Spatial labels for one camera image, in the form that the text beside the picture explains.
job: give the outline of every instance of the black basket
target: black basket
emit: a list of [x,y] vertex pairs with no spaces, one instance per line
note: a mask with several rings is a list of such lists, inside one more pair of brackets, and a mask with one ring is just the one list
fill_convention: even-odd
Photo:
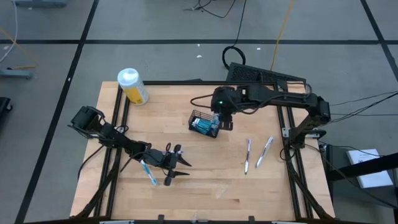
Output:
[[196,131],[200,134],[210,136],[212,138],[217,137],[218,127],[211,128],[211,121],[213,120],[212,115],[202,113],[197,110],[193,110],[191,117],[188,120],[189,130]]

